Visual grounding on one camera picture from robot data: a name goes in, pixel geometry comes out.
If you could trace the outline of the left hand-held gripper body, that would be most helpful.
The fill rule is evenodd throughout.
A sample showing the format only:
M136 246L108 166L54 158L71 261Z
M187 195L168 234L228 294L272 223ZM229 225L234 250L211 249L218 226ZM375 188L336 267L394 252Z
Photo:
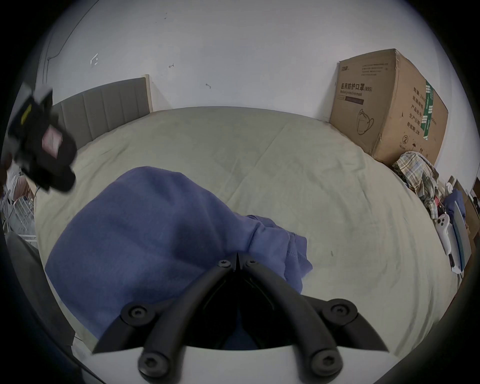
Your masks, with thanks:
M13 139L10 138L11 134L9 133L10 127L14 122L16 116L21 111L23 105L30 99L33 98L35 103L42 105L45 103L46 99L51 99L49 95L53 92L53 88L48 84L43 84L39 88L33 90L31 86L27 83L22 83L15 98L15 102L12 107L12 111L8 120L6 133L4 136L4 157L8 158L9 155L14 155L15 151L18 149L18 144L15 144Z

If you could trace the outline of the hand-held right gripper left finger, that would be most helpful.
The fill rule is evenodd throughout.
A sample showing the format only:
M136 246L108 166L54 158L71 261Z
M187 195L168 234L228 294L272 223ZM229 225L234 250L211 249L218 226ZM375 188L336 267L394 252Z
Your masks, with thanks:
M126 304L97 342L93 354L143 350L137 368L143 378L177 378L183 347L222 347L237 327L238 255L202 274L178 297Z

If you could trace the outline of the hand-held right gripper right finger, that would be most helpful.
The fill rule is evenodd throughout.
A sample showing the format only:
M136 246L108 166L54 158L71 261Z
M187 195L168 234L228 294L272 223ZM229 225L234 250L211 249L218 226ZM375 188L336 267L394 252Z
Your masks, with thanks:
M237 276L244 329L261 349L292 344L300 377L337 377L345 367L339 347L389 354L351 301L301 295L245 253L237 255Z

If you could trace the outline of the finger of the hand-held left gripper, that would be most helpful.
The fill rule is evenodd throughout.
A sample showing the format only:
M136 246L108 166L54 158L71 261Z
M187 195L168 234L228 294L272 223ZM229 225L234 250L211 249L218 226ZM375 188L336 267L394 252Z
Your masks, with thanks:
M17 115L17 164L45 191L70 192L76 182L72 163L75 140L52 113L51 98L42 105L30 98Z

